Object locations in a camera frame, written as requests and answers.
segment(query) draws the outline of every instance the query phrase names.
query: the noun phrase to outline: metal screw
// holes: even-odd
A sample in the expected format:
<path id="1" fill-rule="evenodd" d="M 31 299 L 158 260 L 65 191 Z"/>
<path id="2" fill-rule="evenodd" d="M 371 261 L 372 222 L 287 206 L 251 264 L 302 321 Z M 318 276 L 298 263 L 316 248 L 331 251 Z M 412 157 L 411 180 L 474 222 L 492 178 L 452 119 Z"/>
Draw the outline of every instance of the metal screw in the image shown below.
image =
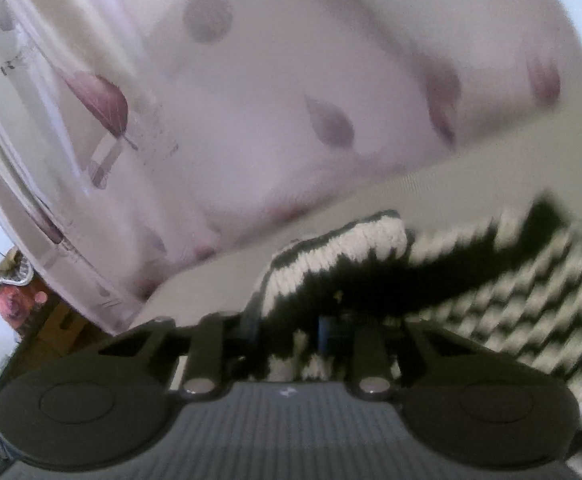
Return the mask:
<path id="1" fill-rule="evenodd" d="M 386 394 L 391 389 L 391 383 L 382 377 L 365 377 L 358 385 L 366 394 Z"/>
<path id="2" fill-rule="evenodd" d="M 189 395 L 206 395 L 215 390 L 215 383 L 206 377 L 196 377 L 189 379 L 182 387 Z"/>

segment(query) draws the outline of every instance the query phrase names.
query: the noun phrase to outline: sheer curtain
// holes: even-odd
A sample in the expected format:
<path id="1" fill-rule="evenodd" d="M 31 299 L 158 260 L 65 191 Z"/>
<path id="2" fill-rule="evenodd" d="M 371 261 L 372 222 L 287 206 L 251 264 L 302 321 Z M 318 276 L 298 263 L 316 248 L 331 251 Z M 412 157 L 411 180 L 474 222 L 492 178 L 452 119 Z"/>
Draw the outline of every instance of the sheer curtain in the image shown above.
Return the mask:
<path id="1" fill-rule="evenodd" d="M 580 89 L 556 0 L 0 0 L 0 222 L 118 332 L 175 272 Z"/>

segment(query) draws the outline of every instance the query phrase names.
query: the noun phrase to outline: logo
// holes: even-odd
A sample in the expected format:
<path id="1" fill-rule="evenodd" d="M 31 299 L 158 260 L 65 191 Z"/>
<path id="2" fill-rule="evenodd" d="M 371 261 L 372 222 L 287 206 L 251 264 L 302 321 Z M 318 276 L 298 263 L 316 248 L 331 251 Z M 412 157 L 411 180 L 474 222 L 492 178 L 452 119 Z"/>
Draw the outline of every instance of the logo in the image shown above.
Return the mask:
<path id="1" fill-rule="evenodd" d="M 283 397 L 286 397 L 287 399 L 290 399 L 291 397 L 295 397 L 297 395 L 297 390 L 291 386 L 287 386 L 286 388 L 280 390 L 279 394 Z"/>

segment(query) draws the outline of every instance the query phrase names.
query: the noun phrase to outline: striped fabric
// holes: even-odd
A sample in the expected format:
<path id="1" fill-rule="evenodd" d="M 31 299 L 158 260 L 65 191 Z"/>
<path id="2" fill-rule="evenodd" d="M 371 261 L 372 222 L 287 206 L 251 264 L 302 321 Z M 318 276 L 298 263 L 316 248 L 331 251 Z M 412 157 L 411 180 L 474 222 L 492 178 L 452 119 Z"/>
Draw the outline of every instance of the striped fabric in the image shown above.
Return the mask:
<path id="1" fill-rule="evenodd" d="M 385 324 L 434 320 L 558 377 L 582 417 L 582 223 L 549 197 L 434 234 L 387 211 L 298 240 L 274 255 L 247 309 L 262 312 L 254 378 L 343 377 L 343 363 L 316 352 L 317 321 L 363 310 Z M 392 372 L 399 382 L 397 362 Z M 582 424 L 570 465 L 582 474 Z"/>

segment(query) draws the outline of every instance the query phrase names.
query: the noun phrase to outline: leaf pattern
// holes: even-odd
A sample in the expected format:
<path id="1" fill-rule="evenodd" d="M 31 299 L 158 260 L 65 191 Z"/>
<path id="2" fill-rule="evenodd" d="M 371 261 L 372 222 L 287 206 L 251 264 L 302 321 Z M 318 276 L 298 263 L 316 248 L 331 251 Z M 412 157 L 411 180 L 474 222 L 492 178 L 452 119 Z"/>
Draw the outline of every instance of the leaf pattern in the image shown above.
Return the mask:
<path id="1" fill-rule="evenodd" d="M 104 288 L 104 286 L 102 286 L 100 283 L 96 283 L 97 287 L 98 287 L 98 294 L 100 296 L 102 296 L 102 298 L 108 298 L 111 293 L 106 290 L 106 288 Z"/>
<path id="2" fill-rule="evenodd" d="M 336 105 L 305 97 L 311 126 L 316 137 L 332 148 L 350 148 L 355 130 L 346 114 Z"/>
<path id="3" fill-rule="evenodd" d="M 88 164 L 87 171 L 91 182 L 97 189 L 106 189 L 108 176 L 111 173 L 111 168 L 116 163 L 117 158 L 122 153 L 122 142 L 118 139 L 111 147 L 110 152 L 106 154 L 101 164 L 92 160 Z"/>
<path id="4" fill-rule="evenodd" d="M 450 145 L 456 142 L 453 129 L 455 104 L 462 95 L 458 72 L 449 62 L 422 57 L 429 118 L 440 136 Z"/>
<path id="5" fill-rule="evenodd" d="M 101 75 L 89 72 L 76 72 L 65 81 L 111 135 L 119 138 L 124 134 L 128 123 L 128 103 L 117 86 Z"/>
<path id="6" fill-rule="evenodd" d="M 285 224 L 297 220 L 311 211 L 307 204 L 282 203 L 268 209 L 271 219 L 276 224 Z"/>
<path id="7" fill-rule="evenodd" d="M 13 17 L 5 0 L 0 3 L 0 30 L 3 32 L 10 32 L 15 28 Z"/>
<path id="8" fill-rule="evenodd" d="M 171 264 L 163 258 L 147 261 L 133 278 L 136 295 L 146 301 L 171 274 Z"/>
<path id="9" fill-rule="evenodd" d="M 560 72 L 555 60 L 543 62 L 535 57 L 527 60 L 531 91 L 539 104 L 551 106 L 560 98 Z"/>
<path id="10" fill-rule="evenodd" d="M 196 43 L 217 43 L 232 24 L 229 0 L 190 0 L 184 10 L 184 26 Z"/>
<path id="11" fill-rule="evenodd" d="M 133 148 L 133 151 L 135 151 L 135 152 L 140 151 L 140 148 L 137 147 L 137 144 L 135 142 L 133 142 L 133 140 L 129 139 L 128 136 L 125 135 L 124 140 L 126 140 L 128 145 L 131 146 L 131 148 Z"/>
<path id="12" fill-rule="evenodd" d="M 209 258 L 213 258 L 217 254 L 217 251 L 208 245 L 197 246 L 193 249 L 198 262 L 203 262 Z"/>
<path id="13" fill-rule="evenodd" d="M 166 253 L 167 248 L 164 245 L 164 241 L 162 240 L 160 235 L 149 227 L 145 227 L 145 231 L 146 239 L 149 242 L 149 245 L 158 252 Z"/>
<path id="14" fill-rule="evenodd" d="M 41 210 L 36 211 L 37 215 L 26 212 L 33 223 L 42 231 L 53 244 L 59 246 L 64 240 L 63 232 L 57 227 Z"/>

